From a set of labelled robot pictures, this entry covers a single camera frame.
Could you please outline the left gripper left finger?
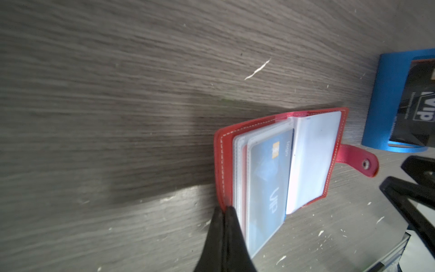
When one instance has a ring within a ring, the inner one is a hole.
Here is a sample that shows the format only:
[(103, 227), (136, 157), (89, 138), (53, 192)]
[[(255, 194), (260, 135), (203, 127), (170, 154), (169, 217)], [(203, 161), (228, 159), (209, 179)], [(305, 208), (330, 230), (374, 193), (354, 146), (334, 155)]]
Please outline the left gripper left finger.
[(206, 241), (195, 272), (221, 272), (223, 259), (224, 214), (221, 208), (214, 210)]

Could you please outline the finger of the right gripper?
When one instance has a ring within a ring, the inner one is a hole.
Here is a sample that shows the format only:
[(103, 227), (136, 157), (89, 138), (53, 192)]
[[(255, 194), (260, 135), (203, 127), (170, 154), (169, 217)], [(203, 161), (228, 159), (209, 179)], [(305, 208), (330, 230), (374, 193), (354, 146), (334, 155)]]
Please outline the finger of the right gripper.
[(435, 160), (422, 156), (409, 156), (401, 169), (414, 181), (387, 177), (380, 191), (414, 230), (431, 255), (435, 255), (435, 225), (415, 206), (422, 204), (435, 209)]

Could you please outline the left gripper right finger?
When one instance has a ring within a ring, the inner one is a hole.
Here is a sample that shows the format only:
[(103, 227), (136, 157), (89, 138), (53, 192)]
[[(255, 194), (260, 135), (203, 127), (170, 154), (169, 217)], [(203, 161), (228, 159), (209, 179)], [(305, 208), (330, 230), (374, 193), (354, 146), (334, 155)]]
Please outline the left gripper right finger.
[(227, 206), (224, 213), (222, 253), (223, 272), (256, 272), (241, 231), (234, 207)]

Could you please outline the red leather card holder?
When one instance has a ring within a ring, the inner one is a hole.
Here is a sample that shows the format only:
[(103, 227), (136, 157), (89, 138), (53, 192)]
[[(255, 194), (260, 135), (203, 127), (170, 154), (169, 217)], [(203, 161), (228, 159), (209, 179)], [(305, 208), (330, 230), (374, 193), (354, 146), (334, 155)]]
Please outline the red leather card holder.
[(269, 132), (294, 130), (286, 218), (327, 196), (336, 163), (349, 165), (367, 177), (376, 176), (377, 156), (342, 144), (347, 115), (347, 108), (287, 112), (227, 126), (215, 133), (217, 198), (222, 208), (235, 208), (246, 246), (248, 142)]

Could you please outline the blue VIP credit card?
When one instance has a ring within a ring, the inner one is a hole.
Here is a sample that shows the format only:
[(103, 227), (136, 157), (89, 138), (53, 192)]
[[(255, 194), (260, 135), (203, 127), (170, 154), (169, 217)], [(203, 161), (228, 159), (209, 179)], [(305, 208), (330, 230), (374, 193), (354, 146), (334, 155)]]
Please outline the blue VIP credit card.
[(246, 244), (254, 257), (284, 222), (293, 129), (248, 142)]

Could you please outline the blue card stand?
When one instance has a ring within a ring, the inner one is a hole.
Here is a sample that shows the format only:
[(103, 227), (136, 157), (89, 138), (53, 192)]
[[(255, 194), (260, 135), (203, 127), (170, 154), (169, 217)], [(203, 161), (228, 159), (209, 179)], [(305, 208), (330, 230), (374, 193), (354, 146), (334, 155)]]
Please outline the blue card stand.
[(396, 153), (421, 153), (432, 148), (390, 140), (411, 62), (427, 59), (435, 59), (434, 49), (380, 56), (362, 145)]

